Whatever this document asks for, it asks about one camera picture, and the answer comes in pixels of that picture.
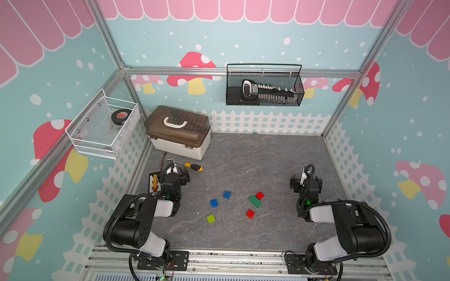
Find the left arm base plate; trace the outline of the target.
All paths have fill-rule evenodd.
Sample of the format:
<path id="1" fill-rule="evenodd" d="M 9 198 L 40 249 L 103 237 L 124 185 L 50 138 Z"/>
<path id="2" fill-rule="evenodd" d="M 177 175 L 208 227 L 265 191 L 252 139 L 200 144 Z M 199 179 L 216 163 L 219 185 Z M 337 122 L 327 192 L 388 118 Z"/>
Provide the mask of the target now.
<path id="1" fill-rule="evenodd" d="M 138 270 L 163 270 L 165 268 L 171 271 L 186 271 L 188 260 L 188 251 L 171 251 L 164 253 L 161 257 L 152 257 L 151 259 L 142 256 L 137 261 Z"/>

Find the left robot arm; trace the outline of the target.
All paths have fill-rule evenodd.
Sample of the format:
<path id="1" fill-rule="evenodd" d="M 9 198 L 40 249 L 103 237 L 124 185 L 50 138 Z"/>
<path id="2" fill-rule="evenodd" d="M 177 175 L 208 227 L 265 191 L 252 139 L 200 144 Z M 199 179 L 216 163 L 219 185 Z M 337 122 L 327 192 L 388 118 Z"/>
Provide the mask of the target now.
<path id="1" fill-rule="evenodd" d="M 175 266 L 170 242 L 152 232 L 156 218 L 177 214 L 181 187 L 190 182 L 187 168 L 171 162 L 160 172 L 150 173 L 146 193 L 126 194 L 105 225 L 103 239 L 109 250 L 128 253 L 139 270 Z"/>

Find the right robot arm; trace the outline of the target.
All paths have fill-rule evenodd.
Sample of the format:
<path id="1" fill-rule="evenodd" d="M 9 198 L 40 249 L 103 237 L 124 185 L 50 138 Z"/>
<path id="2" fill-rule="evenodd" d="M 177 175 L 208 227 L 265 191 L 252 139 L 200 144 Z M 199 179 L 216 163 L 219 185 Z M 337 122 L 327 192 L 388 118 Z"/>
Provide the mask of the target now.
<path id="1" fill-rule="evenodd" d="M 337 200 L 321 202 L 323 181 L 309 164 L 300 177 L 290 178 L 290 188 L 298 194 L 297 216 L 308 223 L 329 223 L 336 235 L 310 244 L 304 255 L 289 253 L 286 263 L 308 274 L 334 273 L 333 267 L 348 260 L 375 258 L 385 254 L 392 243 L 392 232 L 381 214 L 364 202 Z"/>

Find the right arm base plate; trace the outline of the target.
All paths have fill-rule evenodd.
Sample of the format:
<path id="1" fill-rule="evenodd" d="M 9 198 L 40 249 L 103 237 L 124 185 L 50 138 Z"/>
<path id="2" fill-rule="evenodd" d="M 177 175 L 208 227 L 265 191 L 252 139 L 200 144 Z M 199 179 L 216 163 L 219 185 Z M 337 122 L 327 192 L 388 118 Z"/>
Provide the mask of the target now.
<path id="1" fill-rule="evenodd" d="M 338 274 L 337 267 L 334 263 L 307 259 L 303 254 L 286 252 L 284 254 L 284 261 L 289 274 L 308 276 L 320 275 L 328 277 Z"/>

